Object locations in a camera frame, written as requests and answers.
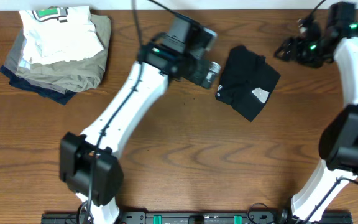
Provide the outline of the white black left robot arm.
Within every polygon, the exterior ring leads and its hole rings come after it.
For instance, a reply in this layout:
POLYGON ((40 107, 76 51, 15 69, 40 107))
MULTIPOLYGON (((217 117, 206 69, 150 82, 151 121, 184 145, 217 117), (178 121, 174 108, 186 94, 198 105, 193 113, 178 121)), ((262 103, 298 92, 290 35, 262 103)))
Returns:
POLYGON ((162 45, 143 45, 130 74, 102 114, 81 134, 60 141, 59 178, 81 199, 76 223, 115 223, 115 196, 124 173, 119 159, 149 108, 166 92, 170 80, 183 77, 210 88, 220 65, 162 45))

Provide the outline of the black t-shirt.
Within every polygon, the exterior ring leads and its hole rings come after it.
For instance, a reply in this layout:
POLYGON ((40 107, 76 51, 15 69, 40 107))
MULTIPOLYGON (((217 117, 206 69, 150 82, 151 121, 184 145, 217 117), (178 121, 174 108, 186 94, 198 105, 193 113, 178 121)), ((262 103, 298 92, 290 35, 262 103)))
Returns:
POLYGON ((280 77, 263 55, 238 45, 229 52, 215 97, 251 122, 267 104, 280 77))

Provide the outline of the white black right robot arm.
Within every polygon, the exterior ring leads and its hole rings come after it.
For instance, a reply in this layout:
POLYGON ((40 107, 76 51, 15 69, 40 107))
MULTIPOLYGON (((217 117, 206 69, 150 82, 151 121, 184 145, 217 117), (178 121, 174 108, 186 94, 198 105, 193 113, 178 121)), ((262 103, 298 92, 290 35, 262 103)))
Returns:
POLYGON ((312 17, 299 21, 298 37, 286 40, 275 56, 319 68, 339 69, 344 107, 323 131, 320 160, 303 188, 293 195, 275 223, 352 223, 350 212, 329 211, 329 204, 347 184, 358 185, 358 22, 330 19, 325 33, 312 17))

